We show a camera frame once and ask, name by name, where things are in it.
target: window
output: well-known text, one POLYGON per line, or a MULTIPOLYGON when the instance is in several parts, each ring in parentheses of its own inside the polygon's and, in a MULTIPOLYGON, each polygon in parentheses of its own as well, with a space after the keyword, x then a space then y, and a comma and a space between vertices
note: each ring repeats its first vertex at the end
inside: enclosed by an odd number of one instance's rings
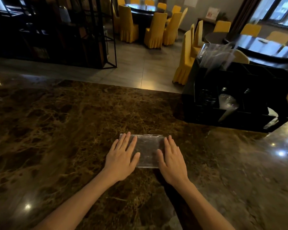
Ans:
POLYGON ((288 27, 288 0, 261 0, 251 22, 258 20, 288 27))

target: dining table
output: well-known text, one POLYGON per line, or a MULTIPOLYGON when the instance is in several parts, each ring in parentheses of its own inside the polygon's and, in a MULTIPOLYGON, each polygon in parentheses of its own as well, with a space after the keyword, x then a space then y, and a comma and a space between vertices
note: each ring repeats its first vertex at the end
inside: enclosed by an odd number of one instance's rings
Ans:
POLYGON ((215 44, 232 43, 242 51, 253 64, 265 65, 288 70, 288 46, 251 35, 212 32, 205 41, 215 44))
POLYGON ((158 8, 156 6, 144 5, 144 4, 125 4, 130 7, 132 20, 134 24, 139 25, 139 42, 144 41, 145 30, 150 27, 153 20, 154 13, 167 13, 167 18, 172 16, 171 12, 158 8))

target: window frame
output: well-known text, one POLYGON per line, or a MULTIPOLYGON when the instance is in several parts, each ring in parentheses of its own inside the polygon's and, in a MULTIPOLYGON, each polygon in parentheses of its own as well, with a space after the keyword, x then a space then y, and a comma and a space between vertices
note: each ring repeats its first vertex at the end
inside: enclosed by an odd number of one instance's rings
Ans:
POLYGON ((277 8, 277 6, 280 4, 281 1, 282 0, 274 0, 274 2, 271 5, 270 9, 267 11, 266 15, 261 20, 262 22, 268 23, 268 24, 273 25, 273 26, 278 26, 278 27, 281 27, 281 28, 288 28, 288 26, 280 24, 281 22, 285 21, 288 18, 288 10, 286 11, 284 16, 280 20, 270 19, 270 17, 272 16, 273 12, 275 11, 275 9, 277 8))

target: white paper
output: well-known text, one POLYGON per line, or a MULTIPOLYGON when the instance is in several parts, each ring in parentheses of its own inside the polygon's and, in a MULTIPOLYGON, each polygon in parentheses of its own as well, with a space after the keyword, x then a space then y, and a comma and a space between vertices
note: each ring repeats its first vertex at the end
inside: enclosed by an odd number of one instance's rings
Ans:
POLYGON ((216 20, 219 15, 220 10, 217 8, 209 7, 206 18, 216 20))
POLYGON ((184 0, 184 5, 196 7, 197 0, 184 0))

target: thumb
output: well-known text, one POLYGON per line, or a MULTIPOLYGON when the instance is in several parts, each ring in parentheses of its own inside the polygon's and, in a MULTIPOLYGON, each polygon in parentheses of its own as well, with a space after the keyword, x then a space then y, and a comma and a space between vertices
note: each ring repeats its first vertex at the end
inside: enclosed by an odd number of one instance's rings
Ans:
POLYGON ((157 159, 158 159, 159 168, 163 168, 166 166, 164 162, 164 158, 163 158, 163 153, 160 149, 157 149, 157 159))
POLYGON ((133 159, 130 163, 130 168, 132 169, 132 171, 135 169, 135 167, 137 166, 138 162, 139 162, 139 159, 140 159, 140 153, 137 152, 134 156, 133 156, 133 159))

